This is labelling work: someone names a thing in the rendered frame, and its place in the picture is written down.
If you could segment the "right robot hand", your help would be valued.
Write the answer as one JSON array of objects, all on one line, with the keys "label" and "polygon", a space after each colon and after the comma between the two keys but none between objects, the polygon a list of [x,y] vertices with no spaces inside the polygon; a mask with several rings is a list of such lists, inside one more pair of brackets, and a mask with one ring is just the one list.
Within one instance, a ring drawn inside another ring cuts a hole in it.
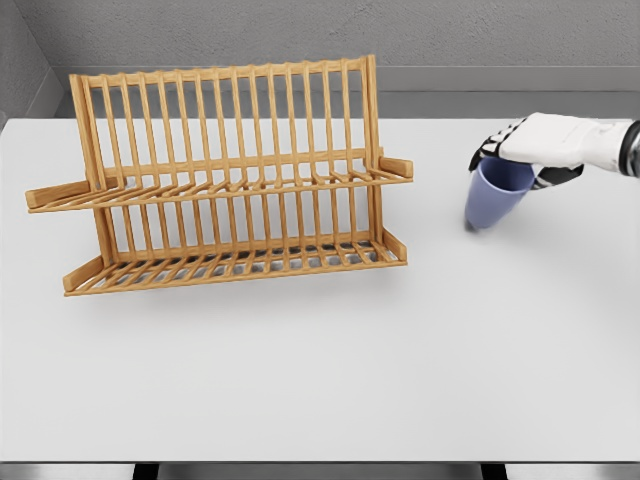
[{"label": "right robot hand", "polygon": [[598,123],[593,119],[533,113],[489,136],[474,153],[469,171],[487,157],[541,165],[532,190],[557,186],[584,171],[581,147]]}]

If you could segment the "blue cup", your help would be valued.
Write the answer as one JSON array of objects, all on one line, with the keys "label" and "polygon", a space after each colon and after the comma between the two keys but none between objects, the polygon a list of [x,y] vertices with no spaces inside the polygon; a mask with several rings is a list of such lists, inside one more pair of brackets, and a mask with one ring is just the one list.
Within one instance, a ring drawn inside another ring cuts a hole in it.
[{"label": "blue cup", "polygon": [[485,157],[472,175],[465,206],[467,222],[475,229],[495,225],[529,192],[534,179],[530,164]]}]

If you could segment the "wooden dish rack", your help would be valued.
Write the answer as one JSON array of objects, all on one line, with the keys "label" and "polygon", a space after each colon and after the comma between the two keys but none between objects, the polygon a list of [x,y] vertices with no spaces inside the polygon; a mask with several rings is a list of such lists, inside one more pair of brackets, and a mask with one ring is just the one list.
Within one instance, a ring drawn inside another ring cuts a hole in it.
[{"label": "wooden dish rack", "polygon": [[83,180],[33,213],[89,210],[99,254],[69,296],[400,266],[382,189],[376,61],[73,74]]}]

